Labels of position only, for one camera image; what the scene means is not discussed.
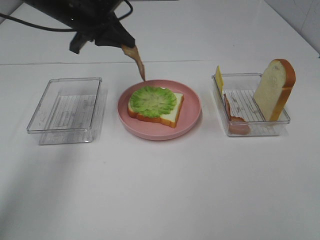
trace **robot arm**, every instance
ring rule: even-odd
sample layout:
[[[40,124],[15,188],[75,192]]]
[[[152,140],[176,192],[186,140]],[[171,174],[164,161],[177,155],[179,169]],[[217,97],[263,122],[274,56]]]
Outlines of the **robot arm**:
[[[114,11],[122,1],[129,5],[130,12],[117,18]],[[23,0],[23,2],[74,29],[77,33],[70,43],[69,50],[76,54],[79,54],[87,41],[94,41],[97,46],[117,48],[136,46],[135,39],[120,23],[121,19],[133,11],[128,0]]]

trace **white table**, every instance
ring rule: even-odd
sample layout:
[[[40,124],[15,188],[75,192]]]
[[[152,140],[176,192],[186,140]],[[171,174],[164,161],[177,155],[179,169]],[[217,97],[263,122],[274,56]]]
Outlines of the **white table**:
[[[0,51],[6,56],[0,65],[0,239],[319,239],[317,53],[262,1],[134,2],[134,7],[136,15],[125,23],[140,38],[147,78],[194,89],[201,100],[200,121],[170,141],[135,137],[117,116],[121,93],[141,81],[133,62],[116,48],[91,43],[74,55],[65,50],[65,35],[35,37],[37,30],[5,21],[0,25]],[[174,15],[180,8],[184,13]],[[164,23],[158,21],[161,13],[167,13]],[[26,5],[14,15],[57,26]],[[157,20],[142,28],[150,16]],[[221,19],[229,27],[219,26]],[[183,22],[194,25],[182,31]],[[162,34],[151,28],[160,24]],[[169,33],[181,44],[170,42]],[[185,46],[197,49],[188,52]],[[226,136],[212,94],[216,66],[224,73],[262,72],[277,57],[287,58],[297,77],[286,132]],[[26,126],[48,80],[78,77],[102,77],[109,89],[100,138],[38,146]]]

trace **pink plate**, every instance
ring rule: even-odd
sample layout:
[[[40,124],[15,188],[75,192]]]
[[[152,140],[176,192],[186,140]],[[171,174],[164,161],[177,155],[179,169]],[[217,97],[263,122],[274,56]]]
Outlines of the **pink plate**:
[[[175,128],[161,123],[140,121],[128,115],[128,101],[132,93],[144,86],[168,88],[175,93],[182,93],[184,100]],[[201,103],[198,95],[188,86],[171,80],[148,80],[129,87],[118,101],[118,114],[124,127],[132,134],[148,140],[162,141],[177,138],[188,132],[201,114]]]

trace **bread slice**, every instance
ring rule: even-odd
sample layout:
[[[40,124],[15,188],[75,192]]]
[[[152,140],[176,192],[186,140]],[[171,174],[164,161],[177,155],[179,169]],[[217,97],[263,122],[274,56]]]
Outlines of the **bread slice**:
[[[278,120],[295,82],[295,70],[287,60],[270,62],[253,95],[266,121]]]
[[[182,93],[173,93],[176,97],[176,105],[173,110],[169,114],[162,114],[160,117],[147,117],[142,114],[135,112],[130,105],[130,101],[128,101],[128,114],[131,118],[136,118],[145,122],[152,123],[160,123],[171,128],[175,128],[177,126],[177,121],[179,118],[182,102],[184,101],[184,95]]]

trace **plastic tray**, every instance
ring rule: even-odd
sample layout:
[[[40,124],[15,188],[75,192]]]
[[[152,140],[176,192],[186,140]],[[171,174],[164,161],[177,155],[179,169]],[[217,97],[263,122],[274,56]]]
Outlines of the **plastic tray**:
[[[52,79],[27,126],[39,145],[89,143],[101,131],[107,92],[102,79]]]
[[[260,83],[261,73],[227,73],[222,74],[222,95],[218,90],[216,75],[213,79],[213,95],[219,109],[223,127],[228,136],[278,136],[290,123],[285,109],[277,121],[265,121],[263,114],[253,99]],[[230,103],[231,115],[245,121],[231,121],[228,118],[224,94]]]

